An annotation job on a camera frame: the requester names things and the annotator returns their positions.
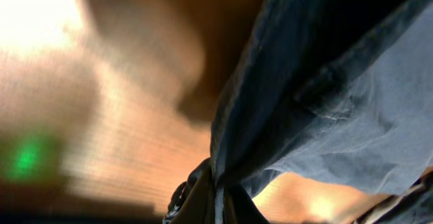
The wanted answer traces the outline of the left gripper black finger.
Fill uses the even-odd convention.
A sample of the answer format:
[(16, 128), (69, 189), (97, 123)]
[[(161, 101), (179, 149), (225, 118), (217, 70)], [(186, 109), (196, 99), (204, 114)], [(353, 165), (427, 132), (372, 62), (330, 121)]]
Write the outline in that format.
[(162, 223), (214, 224), (214, 183), (209, 158), (176, 188)]

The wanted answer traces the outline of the dark blue denim shorts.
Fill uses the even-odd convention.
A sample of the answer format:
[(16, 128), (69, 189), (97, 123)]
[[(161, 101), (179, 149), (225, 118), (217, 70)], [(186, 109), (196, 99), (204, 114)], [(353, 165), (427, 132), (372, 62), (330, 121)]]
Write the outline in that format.
[(432, 165), (432, 0), (266, 0), (219, 102), (201, 223), (296, 173), (402, 194)]

